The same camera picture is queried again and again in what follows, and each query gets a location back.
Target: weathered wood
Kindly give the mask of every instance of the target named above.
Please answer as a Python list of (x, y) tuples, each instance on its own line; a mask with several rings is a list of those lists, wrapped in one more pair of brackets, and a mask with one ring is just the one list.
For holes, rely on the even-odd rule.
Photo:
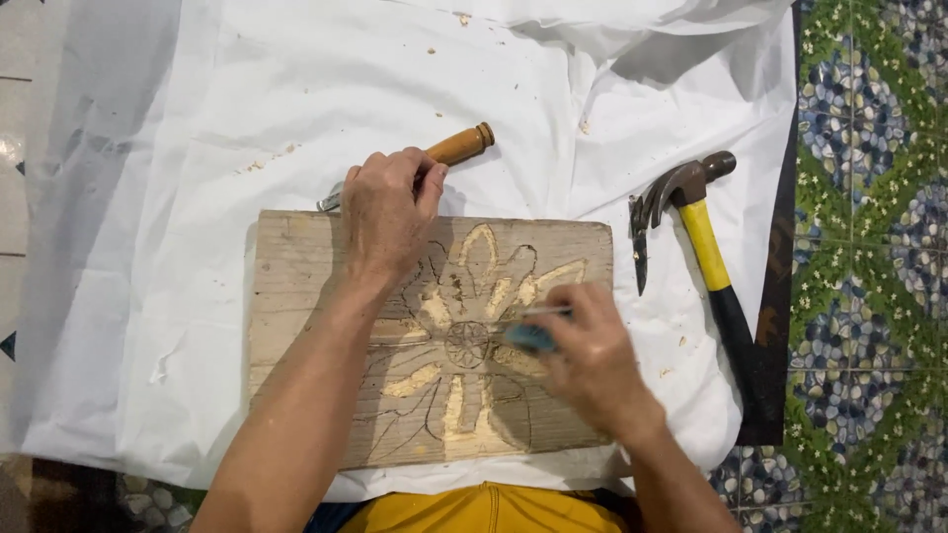
[[(251, 409), (345, 261), (335, 214), (263, 211), (250, 307)], [(418, 268), (386, 302), (346, 469), (596, 446), (543, 390), (537, 359), (498, 342), (503, 321), (553, 286), (611, 286), (610, 228), (590, 222), (441, 217)]]

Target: white cloth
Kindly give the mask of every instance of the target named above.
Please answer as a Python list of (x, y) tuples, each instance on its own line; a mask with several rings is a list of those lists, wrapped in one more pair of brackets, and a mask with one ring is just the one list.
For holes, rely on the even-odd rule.
[[(723, 459), (740, 415), (690, 244), (666, 215), (648, 236), (639, 298), (626, 198), (675, 164), (720, 149), (737, 155), (708, 204), (754, 331), (793, 118), (789, 2), (586, 10), (495, 0), (473, 12), (412, 3), (186, 1), (174, 31), (170, 14), (150, 13), (164, 25), (123, 54), (169, 58), (170, 67), (139, 68), (151, 78), (132, 86), (151, 98), (137, 103), (136, 130), (96, 131), (99, 101), (52, 114), (38, 165), (27, 166), (39, 198), (29, 252), (38, 267), (27, 275), (18, 345), (21, 450), (206, 487), (244, 416), (259, 210), (312, 210), (369, 152), (425, 146), (486, 120), (498, 144), (452, 170), (441, 214), (609, 223), (616, 301), (646, 381), (689, 457), (705, 469)], [(474, 16), (463, 26), (454, 11)], [(96, 23), (71, 24), (94, 38)], [(63, 74), (57, 105), (104, 90), (66, 84)], [(120, 173), (93, 175), (91, 155), (118, 157)], [(79, 244), (65, 238), (73, 234)], [(327, 498), (483, 480), (597, 487), (612, 452), (349, 471)]]

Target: forearm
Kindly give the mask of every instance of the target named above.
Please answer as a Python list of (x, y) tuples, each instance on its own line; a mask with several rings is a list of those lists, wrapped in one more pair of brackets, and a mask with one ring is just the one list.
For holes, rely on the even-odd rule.
[(344, 283), (314, 313), (234, 437), (197, 522), (210, 518), (208, 530), (302, 530), (345, 452), (385, 294), (372, 284)]
[(663, 425), (629, 451), (635, 494), (648, 531), (738, 533), (738, 525)]

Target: yellow pants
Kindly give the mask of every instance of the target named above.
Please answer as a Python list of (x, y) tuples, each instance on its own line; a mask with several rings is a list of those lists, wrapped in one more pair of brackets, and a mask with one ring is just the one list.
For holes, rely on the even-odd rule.
[(441, 494), (395, 492), (362, 508), (340, 533), (556, 531), (626, 533), (622, 518), (588, 491), (560, 492), (485, 482)]

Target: hammer head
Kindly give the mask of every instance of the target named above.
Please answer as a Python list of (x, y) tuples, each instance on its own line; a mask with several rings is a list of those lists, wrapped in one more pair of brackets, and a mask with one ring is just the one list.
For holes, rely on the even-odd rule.
[(738, 160), (734, 154), (721, 151), (701, 161), (689, 161), (664, 173), (652, 184), (645, 199), (644, 211), (651, 213), (651, 226), (658, 226), (669, 199), (676, 208), (693, 204), (707, 196), (708, 183), (731, 174), (737, 165)]

